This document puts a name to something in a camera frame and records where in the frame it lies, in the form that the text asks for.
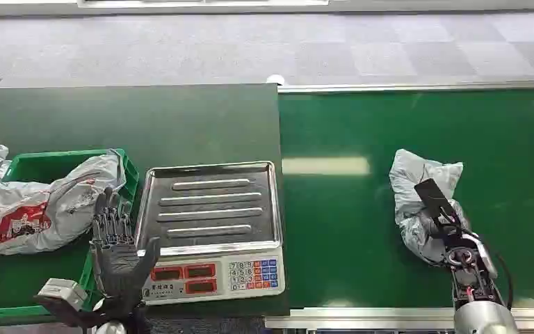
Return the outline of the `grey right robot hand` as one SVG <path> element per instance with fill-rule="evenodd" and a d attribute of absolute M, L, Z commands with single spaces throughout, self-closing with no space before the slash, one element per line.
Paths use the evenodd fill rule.
<path fill-rule="evenodd" d="M 419 182 L 414 190 L 423 204 L 418 217 L 427 233 L 425 257 L 446 264 L 448 252 L 463 245 L 463 233 L 470 228 L 469 222 L 459 203 L 449 200 L 434 179 Z"/>

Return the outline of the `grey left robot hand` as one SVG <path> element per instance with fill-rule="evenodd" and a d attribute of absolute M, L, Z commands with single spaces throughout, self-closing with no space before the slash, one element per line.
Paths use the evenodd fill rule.
<path fill-rule="evenodd" d="M 118 214 L 117 194 L 106 187 L 97 196 L 90 247 L 99 290 L 114 308 L 132 310 L 142 302 L 142 288 L 160 256 L 159 237 L 149 237 L 139 256 L 130 217 Z"/>

